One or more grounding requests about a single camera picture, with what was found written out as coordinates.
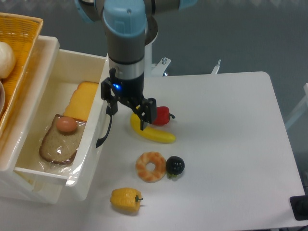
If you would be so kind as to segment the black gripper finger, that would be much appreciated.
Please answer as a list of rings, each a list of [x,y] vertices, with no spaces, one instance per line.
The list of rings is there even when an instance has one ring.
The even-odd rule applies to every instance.
[[[104,101],[107,102],[106,113],[108,115],[115,115],[118,112],[116,97],[106,98]]]
[[[152,124],[157,118],[156,99],[144,98],[137,109],[137,115],[140,119],[140,130],[144,130],[148,124]]]

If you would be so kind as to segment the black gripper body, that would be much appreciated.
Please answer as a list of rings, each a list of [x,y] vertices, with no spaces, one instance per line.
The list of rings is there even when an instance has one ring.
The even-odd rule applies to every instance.
[[[142,100],[144,88],[144,74],[134,79],[120,79],[116,77],[117,71],[109,70],[109,77],[101,83],[101,98],[116,97],[117,102],[132,109],[137,114]]]

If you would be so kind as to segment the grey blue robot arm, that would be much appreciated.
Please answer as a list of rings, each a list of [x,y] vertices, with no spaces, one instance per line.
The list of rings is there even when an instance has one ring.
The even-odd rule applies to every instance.
[[[101,83],[101,98],[108,102],[112,115],[121,103],[139,117],[141,130],[156,120],[156,100],[143,95],[148,18],[195,4],[194,0],[75,1],[85,21],[101,21],[104,27],[109,77]]]

